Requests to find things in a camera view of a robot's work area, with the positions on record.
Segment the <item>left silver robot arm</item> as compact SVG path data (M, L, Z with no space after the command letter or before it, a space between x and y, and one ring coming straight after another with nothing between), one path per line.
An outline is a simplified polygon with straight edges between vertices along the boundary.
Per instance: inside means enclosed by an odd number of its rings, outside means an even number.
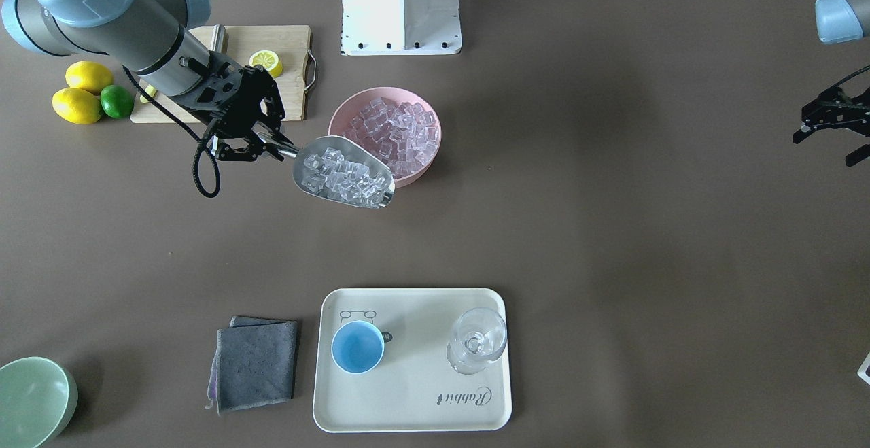
M869 36L869 0L815 0L815 27L824 45L843 44ZM824 89L801 108L801 128L793 133L799 144L820 130L849 130L869 135L869 90L849 96L842 86L868 73L864 66Z

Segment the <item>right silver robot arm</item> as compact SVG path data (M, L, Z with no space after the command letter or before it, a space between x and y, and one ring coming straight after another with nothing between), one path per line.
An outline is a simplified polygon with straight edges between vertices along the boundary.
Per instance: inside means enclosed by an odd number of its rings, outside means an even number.
M220 160L282 159L291 141L276 82L192 34L209 0L3 0L2 21L20 46L50 56L106 54L207 128Z

